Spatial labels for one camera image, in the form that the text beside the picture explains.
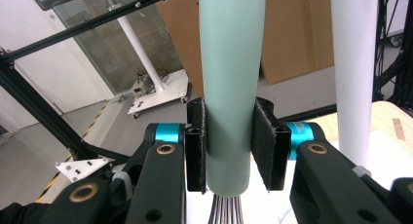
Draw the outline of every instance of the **wooden table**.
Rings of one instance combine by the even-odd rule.
[[[338,140],[337,114],[326,115],[308,122],[319,124],[328,141]],[[372,104],[371,131],[384,131],[402,150],[413,157],[413,118],[394,104],[386,101]]]

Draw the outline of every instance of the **black metal frame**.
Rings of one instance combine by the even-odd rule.
[[[75,160],[94,159],[100,155],[126,162],[130,157],[85,142],[15,70],[14,61],[159,1],[162,0],[137,0],[16,51],[1,52],[0,85],[57,138]]]

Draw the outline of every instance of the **brass screw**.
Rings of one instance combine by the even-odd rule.
[[[409,189],[411,193],[413,193],[413,183],[410,183],[409,185],[407,185],[407,188]]]
[[[324,146],[320,145],[320,144],[310,144],[308,146],[308,148],[313,153],[317,153],[317,154],[326,154],[327,153],[327,149]]]
[[[173,151],[175,151],[175,147],[171,144],[163,144],[161,146],[158,146],[156,151],[162,155],[171,154]]]
[[[82,194],[81,191],[89,190],[89,193]],[[69,200],[72,203],[82,203],[88,199],[94,197],[97,193],[97,185],[95,183],[86,183],[82,186],[76,188],[72,193],[70,193]]]

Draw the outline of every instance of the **white cylinder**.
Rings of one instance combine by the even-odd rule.
[[[136,51],[136,54],[139,56],[140,61],[142,61],[142,64],[145,67],[146,72],[148,72],[148,75],[154,82],[156,92],[162,91],[164,88],[162,87],[162,81],[159,78],[158,72],[155,70],[151,60],[143,50],[143,47],[137,39],[136,35],[134,34],[134,31],[131,28],[131,24],[129,23],[127,17],[118,18],[118,22],[119,24],[121,24],[122,29],[124,29],[125,34],[127,34],[127,37],[130,40],[134,50]]]
[[[265,0],[200,0],[206,181],[222,197],[248,187]]]
[[[366,166],[378,0],[331,0],[340,151]]]

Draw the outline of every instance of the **cardboard box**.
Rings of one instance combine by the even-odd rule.
[[[333,64],[330,0],[267,0],[261,68],[269,84]]]

